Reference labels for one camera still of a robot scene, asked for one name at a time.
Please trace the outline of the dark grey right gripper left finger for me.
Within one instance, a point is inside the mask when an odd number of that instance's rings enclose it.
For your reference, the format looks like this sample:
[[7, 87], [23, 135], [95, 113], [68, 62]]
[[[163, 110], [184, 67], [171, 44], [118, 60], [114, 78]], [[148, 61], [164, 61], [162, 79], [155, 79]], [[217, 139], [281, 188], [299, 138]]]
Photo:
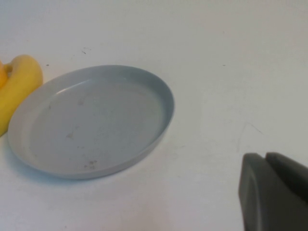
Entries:
[[284, 184], [259, 154], [243, 156], [239, 199], [246, 231], [308, 229], [308, 204]]

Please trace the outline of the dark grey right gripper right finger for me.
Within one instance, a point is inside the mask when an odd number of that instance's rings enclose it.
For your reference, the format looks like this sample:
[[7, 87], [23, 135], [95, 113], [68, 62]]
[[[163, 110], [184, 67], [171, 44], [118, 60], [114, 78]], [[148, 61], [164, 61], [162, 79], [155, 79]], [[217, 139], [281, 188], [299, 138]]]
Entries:
[[265, 159], [284, 184], [308, 203], [308, 168], [280, 153], [266, 153]]

